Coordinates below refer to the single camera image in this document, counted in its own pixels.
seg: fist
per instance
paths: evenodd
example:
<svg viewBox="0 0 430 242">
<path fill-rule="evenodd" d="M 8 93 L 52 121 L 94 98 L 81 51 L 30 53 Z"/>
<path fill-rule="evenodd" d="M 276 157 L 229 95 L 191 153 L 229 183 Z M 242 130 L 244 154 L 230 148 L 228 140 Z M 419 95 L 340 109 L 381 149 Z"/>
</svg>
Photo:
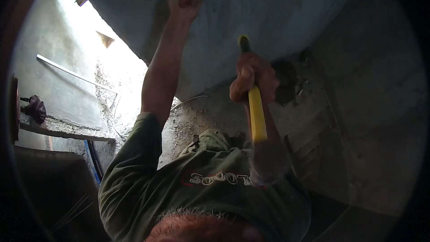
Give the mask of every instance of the fist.
<svg viewBox="0 0 430 242">
<path fill-rule="evenodd" d="M 203 0 L 169 0 L 170 18 L 191 24 L 199 14 Z"/>
<path fill-rule="evenodd" d="M 248 91 L 253 84 L 260 89 L 263 103 L 275 100 L 276 88 L 279 80 L 275 70 L 263 58 L 253 52 L 247 52 L 240 56 L 236 65 L 237 78 L 230 85 L 230 99 L 237 103 L 248 101 Z"/>
</svg>

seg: concrete wall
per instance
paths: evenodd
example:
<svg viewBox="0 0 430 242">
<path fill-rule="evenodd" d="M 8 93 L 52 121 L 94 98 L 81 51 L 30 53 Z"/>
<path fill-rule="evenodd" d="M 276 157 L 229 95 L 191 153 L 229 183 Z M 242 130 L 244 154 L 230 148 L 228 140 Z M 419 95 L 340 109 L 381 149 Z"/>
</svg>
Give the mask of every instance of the concrete wall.
<svg viewBox="0 0 430 242">
<path fill-rule="evenodd" d="M 38 95 L 52 119 L 98 129 L 102 122 L 95 86 L 36 59 L 40 54 L 94 80 L 97 54 L 104 47 L 74 1 L 34 2 L 15 46 L 15 76 L 20 96 Z"/>
<path fill-rule="evenodd" d="M 399 215 L 421 168 L 423 60 L 397 0 L 350 0 L 312 45 L 344 135 L 351 203 Z"/>
<path fill-rule="evenodd" d="M 101 17 L 146 63 L 169 16 L 166 0 L 90 0 Z M 347 0 L 205 0 L 191 26 L 176 96 L 186 100 L 229 78 L 237 37 L 267 60 L 308 46 Z"/>
</svg>

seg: t-shirt sleeve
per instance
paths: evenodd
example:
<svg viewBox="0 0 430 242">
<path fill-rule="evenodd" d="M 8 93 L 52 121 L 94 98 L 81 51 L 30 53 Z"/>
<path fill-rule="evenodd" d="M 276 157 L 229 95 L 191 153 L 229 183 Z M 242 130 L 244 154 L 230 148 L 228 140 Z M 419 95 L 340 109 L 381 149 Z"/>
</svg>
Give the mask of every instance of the t-shirt sleeve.
<svg viewBox="0 0 430 242">
<path fill-rule="evenodd" d="M 155 115 L 141 113 L 100 184 L 100 218 L 114 241 L 128 233 L 143 205 L 142 196 L 157 171 L 160 155 L 161 126 Z"/>
</svg>

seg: white pipe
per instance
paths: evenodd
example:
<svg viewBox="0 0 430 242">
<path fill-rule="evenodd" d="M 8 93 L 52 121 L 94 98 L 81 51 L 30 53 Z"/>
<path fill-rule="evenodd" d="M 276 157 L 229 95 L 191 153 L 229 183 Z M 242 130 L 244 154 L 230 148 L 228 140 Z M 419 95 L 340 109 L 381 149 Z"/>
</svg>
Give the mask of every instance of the white pipe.
<svg viewBox="0 0 430 242">
<path fill-rule="evenodd" d="M 67 73 L 69 73 L 69 74 L 71 74 L 71 75 L 73 75 L 73 76 L 75 76 L 77 78 L 83 79 L 84 81 L 89 82 L 91 84 L 94 84 L 95 86 L 99 86 L 100 88 L 103 88 L 103 89 L 111 91 L 111 92 L 113 92 L 115 94 L 118 94 L 118 92 L 115 92 L 114 90 L 112 90 L 112 89 L 110 89 L 110 88 L 108 88 L 108 87 L 106 87 L 104 85 L 101 85 L 100 83 L 92 82 L 89 79 L 87 79 L 87 78 L 79 75 L 78 73 L 75 73 L 75 72 L 73 72 L 71 70 L 68 70 L 67 68 L 64 68 L 64 67 L 60 66 L 59 64 L 56 64 L 56 63 L 52 62 L 51 60 L 49 60 L 49 59 L 41 56 L 40 54 L 37 55 L 37 58 L 41 59 L 43 62 L 46 62 L 46 63 L 50 64 L 53 67 L 56 67 L 56 68 L 58 68 L 60 70 L 63 70 L 64 72 L 67 72 Z"/>
</svg>

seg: concrete ceiling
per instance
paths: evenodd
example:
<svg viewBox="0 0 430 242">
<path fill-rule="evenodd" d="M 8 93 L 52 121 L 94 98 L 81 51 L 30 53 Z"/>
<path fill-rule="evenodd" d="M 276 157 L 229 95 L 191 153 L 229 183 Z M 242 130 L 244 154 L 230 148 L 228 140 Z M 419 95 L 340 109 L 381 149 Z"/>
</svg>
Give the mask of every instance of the concrete ceiling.
<svg viewBox="0 0 430 242">
<path fill-rule="evenodd" d="M 169 15 L 166 0 L 90 0 L 137 56 L 152 60 Z M 176 96 L 185 100 L 235 75 L 237 37 L 267 60 L 301 51 L 347 0 L 205 0 L 185 46 Z"/>
</svg>

